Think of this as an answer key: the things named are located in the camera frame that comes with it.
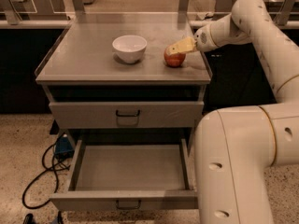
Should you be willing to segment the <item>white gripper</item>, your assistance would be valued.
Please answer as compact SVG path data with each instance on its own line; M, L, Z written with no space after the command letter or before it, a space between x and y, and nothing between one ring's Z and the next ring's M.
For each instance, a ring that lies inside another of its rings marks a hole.
M208 52L215 48L215 43L212 39L210 26L206 25L199 28L193 37L185 37L178 42L166 48L167 55L187 54L197 50Z

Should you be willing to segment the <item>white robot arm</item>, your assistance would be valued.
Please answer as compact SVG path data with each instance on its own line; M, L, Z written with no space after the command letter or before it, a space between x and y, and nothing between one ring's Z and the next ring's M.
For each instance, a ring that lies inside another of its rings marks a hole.
M299 47L263 0L236 0L229 15L166 48L169 55L251 43L276 98L218 109L195 130L200 224L274 224L264 170L299 162Z

